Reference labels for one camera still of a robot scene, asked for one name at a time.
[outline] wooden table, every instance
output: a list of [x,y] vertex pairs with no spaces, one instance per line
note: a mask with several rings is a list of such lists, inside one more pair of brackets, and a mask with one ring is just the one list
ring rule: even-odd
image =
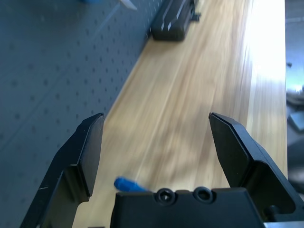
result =
[[209,112],[241,122],[286,164],[283,0],[205,0],[181,43],[146,45],[105,125],[94,194],[75,228],[109,227],[118,175],[151,190],[227,187]]

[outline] floor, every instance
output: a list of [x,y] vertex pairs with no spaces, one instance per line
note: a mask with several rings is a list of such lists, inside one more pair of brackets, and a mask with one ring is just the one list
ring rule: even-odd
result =
[[[286,89],[299,89],[304,85],[304,1],[286,0]],[[301,110],[301,107],[287,105],[286,115]],[[287,123],[287,145],[304,138],[304,133],[299,133]]]

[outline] blue cap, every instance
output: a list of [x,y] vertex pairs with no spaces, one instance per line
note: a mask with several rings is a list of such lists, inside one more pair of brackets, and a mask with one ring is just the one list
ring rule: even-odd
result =
[[148,191],[147,189],[139,186],[136,182],[128,180],[125,177],[117,177],[114,182],[114,186],[119,191]]

